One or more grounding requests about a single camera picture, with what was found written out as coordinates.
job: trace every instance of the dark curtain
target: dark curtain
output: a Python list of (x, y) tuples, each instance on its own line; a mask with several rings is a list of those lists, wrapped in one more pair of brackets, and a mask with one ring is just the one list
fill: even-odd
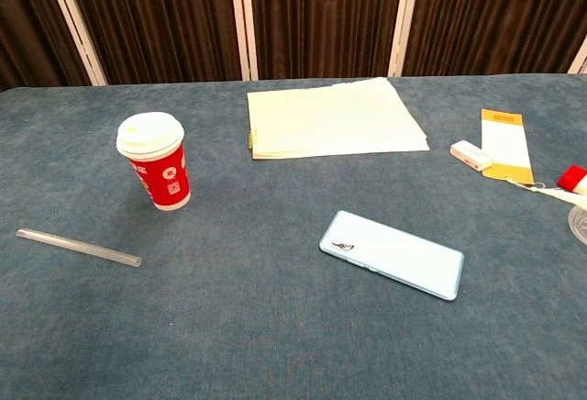
[(416, 0), (403, 75), (566, 72), (587, 0)]
[(252, 0), (259, 77), (387, 74), (399, 0)]
[(241, 80), (232, 0), (77, 0), (110, 83)]
[(88, 84), (57, 0), (0, 0), (0, 91)]

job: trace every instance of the clear plastic straw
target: clear plastic straw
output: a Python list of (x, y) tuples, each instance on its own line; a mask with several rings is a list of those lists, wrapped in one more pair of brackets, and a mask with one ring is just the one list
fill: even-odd
[(44, 242), (57, 247), (63, 247), (64, 249), (79, 251), (88, 255), (97, 256), (98, 258), (104, 258), (105, 260), (121, 262), (126, 265), (132, 265), (133, 267), (139, 267), (141, 262), (141, 258), (138, 256), (128, 255), (116, 250), (105, 249), (74, 239), (67, 239), (49, 233), (38, 232), (36, 230), (31, 230), (30, 228), (19, 229), (17, 236), (20, 238)]

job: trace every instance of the red paper cup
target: red paper cup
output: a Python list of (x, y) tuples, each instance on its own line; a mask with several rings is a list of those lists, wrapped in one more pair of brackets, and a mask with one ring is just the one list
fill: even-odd
[(183, 127), (167, 113), (136, 114), (118, 128), (116, 148), (128, 157), (153, 204), (161, 210), (184, 206), (192, 195)]

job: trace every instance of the notebook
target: notebook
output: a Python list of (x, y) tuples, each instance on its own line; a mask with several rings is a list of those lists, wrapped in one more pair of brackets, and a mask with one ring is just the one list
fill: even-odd
[(429, 150), (426, 134), (384, 78), (248, 93), (253, 159)]

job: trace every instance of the light blue smartphone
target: light blue smartphone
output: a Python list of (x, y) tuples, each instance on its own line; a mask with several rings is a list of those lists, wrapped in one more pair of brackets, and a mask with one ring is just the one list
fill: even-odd
[(462, 253), (344, 210), (335, 214), (320, 249), (448, 301), (459, 291)]

